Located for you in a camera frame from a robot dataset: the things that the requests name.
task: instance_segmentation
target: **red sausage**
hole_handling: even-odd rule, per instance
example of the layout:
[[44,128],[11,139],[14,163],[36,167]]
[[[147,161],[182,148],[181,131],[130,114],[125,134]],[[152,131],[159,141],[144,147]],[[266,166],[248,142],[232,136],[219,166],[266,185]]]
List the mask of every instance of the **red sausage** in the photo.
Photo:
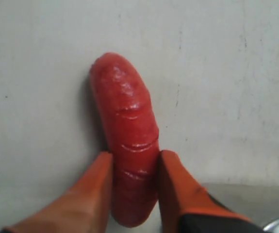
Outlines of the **red sausage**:
[[126,227],[142,224],[157,201],[159,129],[150,94],[132,64],[116,53],[98,58],[90,81],[114,155],[112,215]]

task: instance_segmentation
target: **floor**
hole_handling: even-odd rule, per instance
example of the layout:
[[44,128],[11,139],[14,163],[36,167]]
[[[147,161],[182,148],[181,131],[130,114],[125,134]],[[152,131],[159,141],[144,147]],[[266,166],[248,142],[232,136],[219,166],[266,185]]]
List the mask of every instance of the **floor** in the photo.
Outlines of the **floor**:
[[[279,186],[279,1],[0,0],[0,227],[59,196],[103,137],[85,80],[106,51],[150,90],[162,149],[203,183]],[[110,220],[108,232],[158,232]]]

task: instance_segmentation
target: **sausage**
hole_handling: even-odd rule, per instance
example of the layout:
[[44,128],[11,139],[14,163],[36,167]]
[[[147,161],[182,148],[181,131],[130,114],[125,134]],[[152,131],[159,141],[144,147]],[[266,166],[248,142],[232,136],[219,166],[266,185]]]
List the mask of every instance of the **sausage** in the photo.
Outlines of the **sausage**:
[[150,93],[132,64],[106,53],[92,65],[92,92],[114,155],[112,215],[125,227],[142,224],[157,199],[159,129]]

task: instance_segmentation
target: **hot dog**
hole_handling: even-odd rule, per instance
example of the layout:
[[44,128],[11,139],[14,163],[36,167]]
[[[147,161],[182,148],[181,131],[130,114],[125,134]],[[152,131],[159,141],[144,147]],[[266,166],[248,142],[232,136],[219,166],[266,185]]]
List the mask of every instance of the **hot dog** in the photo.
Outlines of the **hot dog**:
[[159,129],[150,94],[124,57],[106,53],[92,65],[92,92],[114,155],[112,215],[126,227],[142,224],[156,201]]

